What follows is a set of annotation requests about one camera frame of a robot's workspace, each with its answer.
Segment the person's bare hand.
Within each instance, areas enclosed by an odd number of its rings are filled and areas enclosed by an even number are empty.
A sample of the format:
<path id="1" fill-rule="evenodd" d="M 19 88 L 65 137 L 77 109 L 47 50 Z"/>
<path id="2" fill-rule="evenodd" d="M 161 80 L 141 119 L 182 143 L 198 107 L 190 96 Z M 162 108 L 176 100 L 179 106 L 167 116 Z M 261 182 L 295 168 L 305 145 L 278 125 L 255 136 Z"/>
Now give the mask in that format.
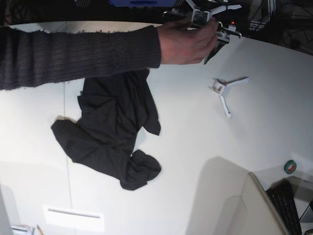
<path id="1" fill-rule="evenodd" d="M 206 25 L 189 29 L 188 19 L 158 26 L 163 65 L 187 65 L 200 63 L 216 45 L 218 22 L 210 18 Z"/>

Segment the dark knit sweater forearm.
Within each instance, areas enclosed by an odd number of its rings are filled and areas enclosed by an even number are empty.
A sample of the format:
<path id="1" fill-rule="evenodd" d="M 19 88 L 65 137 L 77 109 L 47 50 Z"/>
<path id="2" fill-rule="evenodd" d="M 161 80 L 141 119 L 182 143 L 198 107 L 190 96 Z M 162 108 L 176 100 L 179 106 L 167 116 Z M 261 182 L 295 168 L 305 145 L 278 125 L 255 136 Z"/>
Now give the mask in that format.
<path id="1" fill-rule="evenodd" d="M 160 62 L 160 43 L 153 26 L 77 34 L 0 29 L 2 90 L 158 68 Z"/>

